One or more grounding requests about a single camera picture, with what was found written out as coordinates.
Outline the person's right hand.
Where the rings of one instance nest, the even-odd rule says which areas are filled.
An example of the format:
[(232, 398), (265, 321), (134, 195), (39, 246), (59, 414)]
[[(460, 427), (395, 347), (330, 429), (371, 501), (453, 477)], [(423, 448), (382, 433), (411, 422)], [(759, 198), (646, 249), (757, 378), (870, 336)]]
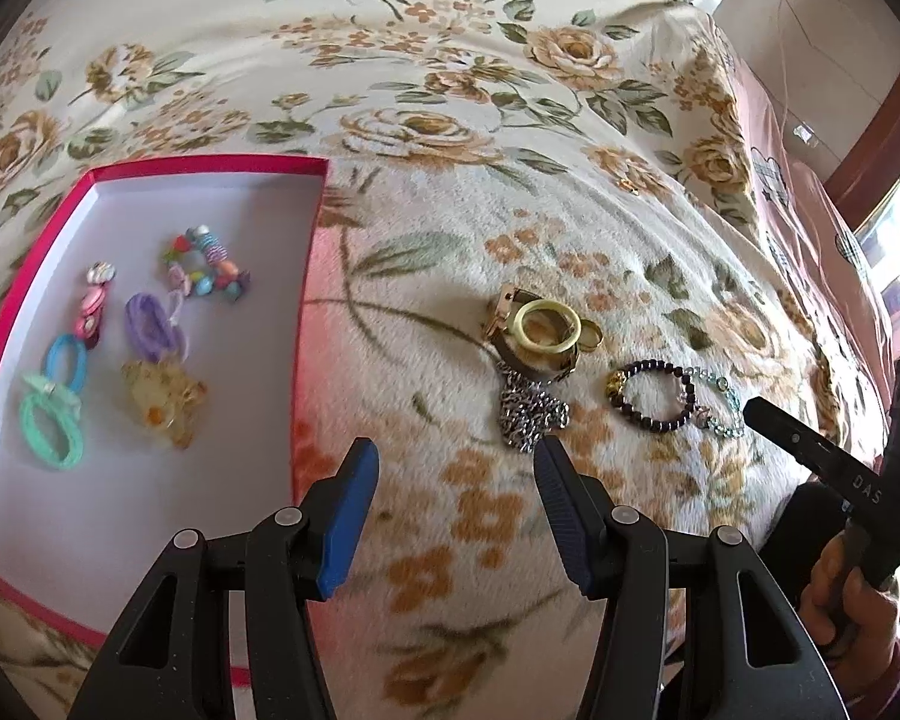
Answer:
[(871, 688), (891, 667), (899, 598), (870, 587), (859, 567), (845, 568), (842, 535), (824, 546), (800, 598), (798, 614), (818, 647), (836, 639), (836, 626), (829, 616), (834, 600), (839, 600), (848, 621), (857, 626), (857, 635), (841, 656), (830, 656), (827, 663), (837, 688), (845, 697), (854, 697)]

